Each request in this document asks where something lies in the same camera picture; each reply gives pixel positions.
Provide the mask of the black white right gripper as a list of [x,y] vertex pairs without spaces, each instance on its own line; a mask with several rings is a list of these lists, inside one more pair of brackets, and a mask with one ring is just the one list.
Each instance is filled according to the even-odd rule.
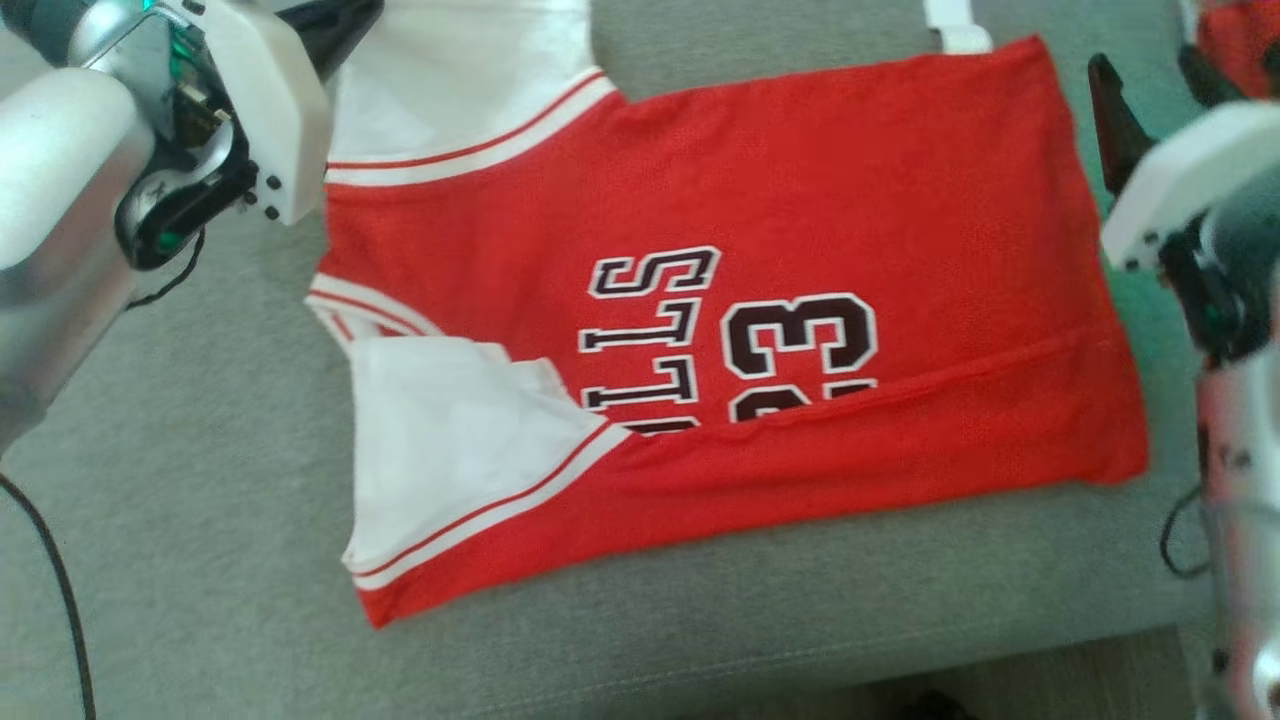
[[1196,45],[1181,45],[1178,67],[1201,106],[1225,104],[1156,143],[1126,102],[1108,56],[1088,60],[1103,184],[1119,196],[1100,238],[1117,269],[1155,268],[1171,233],[1277,168],[1277,104],[1229,102],[1231,81]]

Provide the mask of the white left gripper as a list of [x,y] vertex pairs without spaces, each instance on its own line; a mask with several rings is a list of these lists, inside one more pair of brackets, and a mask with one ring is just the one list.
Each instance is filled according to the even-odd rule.
[[211,135],[232,123],[257,172],[252,192],[283,225],[323,197],[332,109],[320,77],[333,77],[381,17],[387,3],[306,1],[291,26],[257,1],[152,1],[170,29],[163,46],[175,95]]

